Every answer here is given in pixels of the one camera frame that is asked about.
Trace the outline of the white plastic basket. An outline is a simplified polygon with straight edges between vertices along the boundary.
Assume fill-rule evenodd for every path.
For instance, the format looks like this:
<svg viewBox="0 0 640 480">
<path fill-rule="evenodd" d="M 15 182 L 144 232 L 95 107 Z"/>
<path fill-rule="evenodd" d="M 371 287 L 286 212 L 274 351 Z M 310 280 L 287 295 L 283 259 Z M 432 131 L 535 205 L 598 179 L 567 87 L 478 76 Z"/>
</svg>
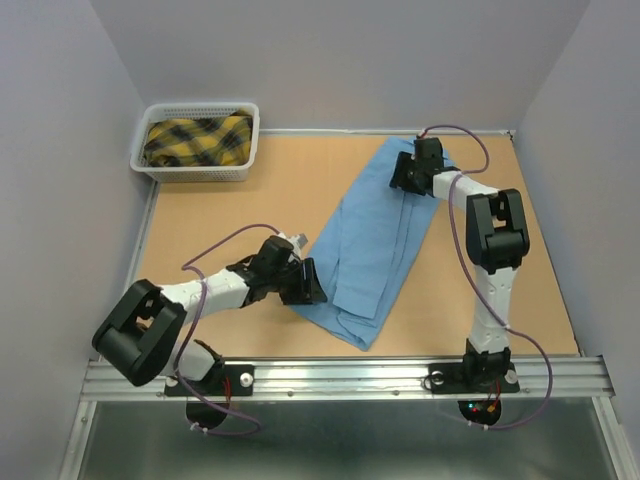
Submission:
<svg viewBox="0 0 640 480">
<path fill-rule="evenodd" d="M 143 159 L 143 146 L 153 123 L 171 118 L 212 118 L 233 114 L 238 110 L 253 117 L 253 130 L 249 161 L 242 166 L 230 167 L 168 167 L 155 168 Z M 260 112 L 251 102 L 173 102 L 154 104 L 146 109 L 137 130 L 129 165 L 132 170 L 144 173 L 157 182 L 239 182 L 247 179 L 253 166 L 260 130 Z"/>
</svg>

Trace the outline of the aluminium mounting rail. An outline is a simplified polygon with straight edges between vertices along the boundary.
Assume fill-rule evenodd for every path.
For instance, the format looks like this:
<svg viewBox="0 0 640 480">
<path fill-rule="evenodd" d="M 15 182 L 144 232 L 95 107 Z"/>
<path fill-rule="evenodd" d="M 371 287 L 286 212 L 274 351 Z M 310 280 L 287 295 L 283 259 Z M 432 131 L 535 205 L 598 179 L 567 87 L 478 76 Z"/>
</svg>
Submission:
<svg viewBox="0 0 640 480">
<path fill-rule="evenodd" d="M 427 378 L 444 363 L 444 357 L 332 358 L 226 361 L 227 371 L 252 365 L 253 373 L 236 374 L 231 400 L 234 402 L 286 402 L 330 400 L 436 400 L 486 399 L 488 393 L 436 393 Z M 518 392 L 500 387 L 500 398 L 544 398 L 548 371 L 540 357 L 516 356 Z M 552 356 L 551 398 L 613 397 L 615 390 L 607 367 L 599 357 Z M 134 387 L 106 362 L 90 362 L 81 390 L 81 401 L 144 402 L 178 401 L 189 392 L 175 392 L 171 379 L 157 377 Z"/>
</svg>

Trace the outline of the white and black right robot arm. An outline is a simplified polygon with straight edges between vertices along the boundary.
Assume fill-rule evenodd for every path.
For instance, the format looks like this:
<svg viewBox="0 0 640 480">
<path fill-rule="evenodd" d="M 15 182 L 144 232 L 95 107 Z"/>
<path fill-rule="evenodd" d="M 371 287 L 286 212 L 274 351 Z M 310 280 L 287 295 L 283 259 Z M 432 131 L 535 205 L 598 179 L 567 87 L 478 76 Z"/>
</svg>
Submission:
<svg viewBox="0 0 640 480">
<path fill-rule="evenodd" d="M 517 270 L 529 253 L 530 239 L 521 194 L 483 185 L 447 166 L 437 138 L 414 140 L 414 152 L 398 154 L 392 188 L 443 200 L 465 214 L 465 246 L 456 251 L 475 267 L 476 304 L 471 332 L 460 361 L 436 363 L 426 388 L 434 394 L 482 394 L 495 387 L 518 390 L 507 329 Z"/>
</svg>

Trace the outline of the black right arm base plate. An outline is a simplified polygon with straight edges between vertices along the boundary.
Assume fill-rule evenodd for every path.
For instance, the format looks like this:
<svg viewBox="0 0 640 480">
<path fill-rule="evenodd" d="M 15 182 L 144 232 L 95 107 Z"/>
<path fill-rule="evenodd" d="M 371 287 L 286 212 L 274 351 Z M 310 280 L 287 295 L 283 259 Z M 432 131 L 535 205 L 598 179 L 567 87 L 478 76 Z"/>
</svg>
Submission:
<svg viewBox="0 0 640 480">
<path fill-rule="evenodd" d="M 455 395 L 462 417 L 471 424 L 491 427 L 502 414 L 502 396 L 520 392 L 514 365 L 473 365 L 469 357 L 459 362 L 429 366 L 423 380 L 434 395 Z"/>
</svg>

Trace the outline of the light blue long sleeve shirt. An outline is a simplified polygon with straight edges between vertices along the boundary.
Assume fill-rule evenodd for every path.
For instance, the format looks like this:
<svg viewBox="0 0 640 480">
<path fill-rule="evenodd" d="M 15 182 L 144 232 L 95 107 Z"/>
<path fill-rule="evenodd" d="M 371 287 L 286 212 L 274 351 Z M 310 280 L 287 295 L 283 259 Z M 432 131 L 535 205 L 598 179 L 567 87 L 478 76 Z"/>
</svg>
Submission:
<svg viewBox="0 0 640 480">
<path fill-rule="evenodd" d="M 413 152 L 398 137 L 378 148 L 309 251 L 327 300 L 292 308 L 362 351 L 380 334 L 441 204 L 389 186 L 398 155 Z"/>
</svg>

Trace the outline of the yellow plaid shirt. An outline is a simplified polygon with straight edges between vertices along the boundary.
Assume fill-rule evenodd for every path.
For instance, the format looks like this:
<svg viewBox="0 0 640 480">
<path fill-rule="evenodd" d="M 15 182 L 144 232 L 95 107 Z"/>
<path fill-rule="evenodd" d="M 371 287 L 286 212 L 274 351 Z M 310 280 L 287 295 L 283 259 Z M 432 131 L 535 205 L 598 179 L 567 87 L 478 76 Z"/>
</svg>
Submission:
<svg viewBox="0 0 640 480">
<path fill-rule="evenodd" d="M 153 123 L 143 159 L 155 168 L 230 167 L 249 161 L 253 117 L 243 110 L 212 118 L 171 118 Z"/>
</svg>

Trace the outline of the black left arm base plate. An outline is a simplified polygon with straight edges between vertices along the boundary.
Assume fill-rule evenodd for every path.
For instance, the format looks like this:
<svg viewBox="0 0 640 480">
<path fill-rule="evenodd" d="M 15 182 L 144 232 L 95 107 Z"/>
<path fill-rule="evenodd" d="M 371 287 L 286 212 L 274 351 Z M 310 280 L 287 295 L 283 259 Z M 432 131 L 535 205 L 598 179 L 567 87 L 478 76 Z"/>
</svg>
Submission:
<svg viewBox="0 0 640 480">
<path fill-rule="evenodd" d="M 254 373 L 251 364 L 220 363 L 199 381 L 168 377 L 163 394 L 186 400 L 186 419 L 194 429 L 222 435 L 220 428 L 230 419 L 256 424 L 234 405 L 235 400 L 253 395 Z"/>
</svg>

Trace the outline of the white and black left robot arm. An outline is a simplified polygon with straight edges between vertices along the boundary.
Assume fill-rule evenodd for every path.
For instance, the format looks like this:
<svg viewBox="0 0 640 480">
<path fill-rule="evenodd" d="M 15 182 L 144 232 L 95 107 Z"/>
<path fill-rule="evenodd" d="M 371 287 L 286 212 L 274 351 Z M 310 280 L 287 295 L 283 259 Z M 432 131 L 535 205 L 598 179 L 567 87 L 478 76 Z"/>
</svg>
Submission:
<svg viewBox="0 0 640 480">
<path fill-rule="evenodd" d="M 272 235 L 256 254 L 189 282 L 134 282 L 94 333 L 92 347 L 134 386 L 166 375 L 188 380 L 199 393 L 215 392 L 222 384 L 222 357 L 199 340 L 179 344 L 182 328 L 270 293 L 285 305 L 325 303 L 314 260 L 300 257 L 302 239 Z"/>
</svg>

